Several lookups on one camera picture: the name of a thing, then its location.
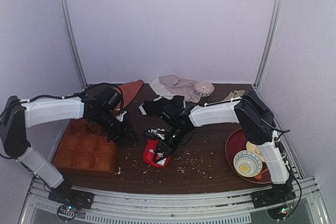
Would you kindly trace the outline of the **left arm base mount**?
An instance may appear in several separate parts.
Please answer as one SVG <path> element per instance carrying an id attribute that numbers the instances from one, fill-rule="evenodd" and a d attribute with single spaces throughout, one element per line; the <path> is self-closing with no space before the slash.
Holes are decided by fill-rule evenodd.
<path id="1" fill-rule="evenodd" d="M 73 189 L 70 180 L 65 179 L 55 188 L 50 187 L 48 184 L 47 187 L 49 189 L 49 200 L 62 203 L 64 205 L 70 205 L 79 210 L 91 209 L 94 198 L 93 193 Z"/>

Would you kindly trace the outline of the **red white underwear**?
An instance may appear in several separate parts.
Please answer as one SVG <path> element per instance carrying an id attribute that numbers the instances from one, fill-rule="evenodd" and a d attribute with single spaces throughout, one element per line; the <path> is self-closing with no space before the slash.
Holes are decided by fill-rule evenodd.
<path id="1" fill-rule="evenodd" d="M 147 145 L 145 147 L 145 151 L 143 153 L 143 161 L 146 164 L 148 164 L 150 166 L 153 166 L 155 168 L 166 168 L 168 163 L 171 160 L 171 156 L 169 156 L 168 158 L 162 159 L 162 160 L 158 161 L 157 163 L 155 163 L 155 161 L 157 161 L 158 159 L 163 157 L 162 154 L 157 154 L 157 156 L 154 157 L 155 149 L 157 147 L 158 142 L 159 142 L 159 140 L 148 139 Z"/>

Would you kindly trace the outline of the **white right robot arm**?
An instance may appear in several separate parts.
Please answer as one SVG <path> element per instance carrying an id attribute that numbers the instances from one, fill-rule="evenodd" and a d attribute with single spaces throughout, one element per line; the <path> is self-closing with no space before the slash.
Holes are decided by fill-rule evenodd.
<path id="1" fill-rule="evenodd" d="M 260 149 L 274 185 L 289 181 L 289 167 L 275 143 L 278 133 L 271 110 L 252 91 L 241 97 L 204 105 L 185 106 L 181 96 L 168 100 L 146 100 L 139 107 L 143 115 L 157 115 L 171 127 L 167 133 L 147 131 L 147 137 L 159 139 L 154 149 L 153 162 L 171 156 L 182 144 L 183 138 L 196 127 L 210 124 L 238 123 L 247 141 Z"/>

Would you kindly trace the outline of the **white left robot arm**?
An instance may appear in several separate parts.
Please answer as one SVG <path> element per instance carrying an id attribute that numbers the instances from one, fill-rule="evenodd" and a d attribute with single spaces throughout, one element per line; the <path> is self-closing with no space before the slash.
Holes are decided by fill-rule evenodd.
<path id="1" fill-rule="evenodd" d="M 92 84 L 80 92 L 55 96 L 42 94 L 31 99 L 13 95 L 1 113 L 3 159 L 14 159 L 52 190 L 70 190 L 71 182 L 29 142 L 27 128 L 62 120 L 86 119 L 102 127 L 108 141 L 118 145 L 138 142 L 122 89 L 111 83 Z"/>

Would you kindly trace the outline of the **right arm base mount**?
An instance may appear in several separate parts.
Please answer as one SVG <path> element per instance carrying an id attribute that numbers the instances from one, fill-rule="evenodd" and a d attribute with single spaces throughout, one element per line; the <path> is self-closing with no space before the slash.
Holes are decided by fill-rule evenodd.
<path id="1" fill-rule="evenodd" d="M 273 184 L 270 189 L 255 191 L 251 194 L 254 208 L 283 204 L 287 200 L 295 199 L 296 193 L 292 185 Z"/>

